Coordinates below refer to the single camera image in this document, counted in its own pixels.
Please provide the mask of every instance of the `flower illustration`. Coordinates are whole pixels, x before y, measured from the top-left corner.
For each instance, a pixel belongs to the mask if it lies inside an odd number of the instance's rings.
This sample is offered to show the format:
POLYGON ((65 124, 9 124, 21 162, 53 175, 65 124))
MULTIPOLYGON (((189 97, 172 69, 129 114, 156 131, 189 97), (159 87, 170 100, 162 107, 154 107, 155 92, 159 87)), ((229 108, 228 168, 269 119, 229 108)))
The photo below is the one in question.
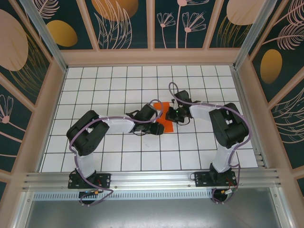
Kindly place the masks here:
POLYGON ((0 95, 0 123, 7 124, 10 121, 11 110, 13 109, 14 99, 8 96, 7 101, 4 95, 0 95))
POLYGON ((173 20, 172 13, 164 13, 163 15, 162 15, 162 13, 158 13, 157 20, 161 25, 163 44, 164 44, 165 48, 167 48, 166 42, 165 42, 165 36, 163 34, 163 28, 175 25, 175 21, 173 20))
POLYGON ((179 4, 180 6, 187 6, 187 5, 201 5, 201 4, 205 4, 208 3, 209 0, 177 0, 177 4, 179 4))
POLYGON ((185 48, 187 48, 187 35, 189 32, 197 32, 206 29, 206 24, 203 24, 205 21, 203 15, 204 13, 192 13, 189 18, 189 12, 182 14, 182 23, 186 32, 185 48))

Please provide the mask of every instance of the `orange object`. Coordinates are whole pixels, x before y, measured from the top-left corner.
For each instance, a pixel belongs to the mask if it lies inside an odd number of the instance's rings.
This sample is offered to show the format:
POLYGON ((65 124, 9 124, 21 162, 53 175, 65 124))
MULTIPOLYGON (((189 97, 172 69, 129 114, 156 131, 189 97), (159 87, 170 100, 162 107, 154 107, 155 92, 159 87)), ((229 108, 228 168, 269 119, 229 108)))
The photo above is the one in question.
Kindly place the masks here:
MULTIPOLYGON (((169 110, 170 103, 169 102, 163 102, 162 104, 163 104, 163 114, 156 121, 161 123, 165 127, 165 131, 164 131, 165 133, 174 132, 173 123, 169 120, 166 120, 166 113, 169 110)), ((153 106, 154 106, 154 108, 156 108, 156 110, 161 110, 162 109, 162 106, 161 106, 160 103, 154 103, 153 106)))

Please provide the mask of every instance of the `white grid tiles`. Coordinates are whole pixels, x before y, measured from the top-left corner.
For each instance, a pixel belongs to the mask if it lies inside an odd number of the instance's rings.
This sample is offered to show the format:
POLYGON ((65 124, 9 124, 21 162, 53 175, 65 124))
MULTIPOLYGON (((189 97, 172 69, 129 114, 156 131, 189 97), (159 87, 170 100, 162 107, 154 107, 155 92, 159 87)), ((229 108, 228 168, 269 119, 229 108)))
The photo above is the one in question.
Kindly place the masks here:
MULTIPOLYGON (((115 66, 68 69, 53 121, 42 172, 72 171, 67 130, 88 110, 99 115, 123 115, 158 98, 172 99, 174 81, 192 100, 224 105, 236 104, 242 113, 229 66, 115 66)), ((186 126, 173 124, 174 132, 161 136, 106 135, 94 152, 97 171, 160 171, 208 169, 217 142, 212 125, 201 119, 186 126)), ((232 160, 241 168, 257 167, 252 144, 241 147, 232 160)))

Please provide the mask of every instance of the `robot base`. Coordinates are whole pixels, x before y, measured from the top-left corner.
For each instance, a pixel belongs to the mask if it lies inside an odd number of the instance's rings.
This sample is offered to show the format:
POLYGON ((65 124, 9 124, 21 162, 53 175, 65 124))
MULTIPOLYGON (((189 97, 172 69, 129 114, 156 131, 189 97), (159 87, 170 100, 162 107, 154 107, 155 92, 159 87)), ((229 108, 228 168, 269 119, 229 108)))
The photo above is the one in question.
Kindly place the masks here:
POLYGON ((212 164, 210 165, 210 171, 195 172, 194 180, 196 187, 228 187, 229 181, 233 185, 237 185, 236 174, 231 168, 225 172, 218 173, 212 164))
MULTIPOLYGON (((96 171, 87 178, 89 182, 102 188, 110 188, 111 174, 109 173, 96 173, 96 171)), ((93 187, 86 183, 79 173, 75 170, 75 173, 69 175, 68 189, 92 189, 93 187)))

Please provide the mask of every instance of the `black mounting plate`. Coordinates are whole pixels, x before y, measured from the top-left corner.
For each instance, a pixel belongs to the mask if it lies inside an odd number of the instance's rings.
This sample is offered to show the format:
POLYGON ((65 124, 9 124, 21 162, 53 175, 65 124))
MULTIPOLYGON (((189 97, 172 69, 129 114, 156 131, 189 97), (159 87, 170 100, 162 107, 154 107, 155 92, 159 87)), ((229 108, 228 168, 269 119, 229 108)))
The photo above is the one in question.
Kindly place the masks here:
MULTIPOLYGON (((97 173, 95 175, 93 184, 102 188, 110 188, 111 174, 110 173, 97 173)), ((86 183, 77 173, 69 175, 68 189, 93 189, 91 185, 86 183)))
POLYGON ((221 180, 217 182, 212 181, 209 171, 195 172, 190 178, 195 180, 196 187, 228 187, 229 182, 227 179, 230 180, 232 184, 237 185, 236 174, 233 171, 226 171, 221 174, 224 174, 225 176, 222 176, 221 180))

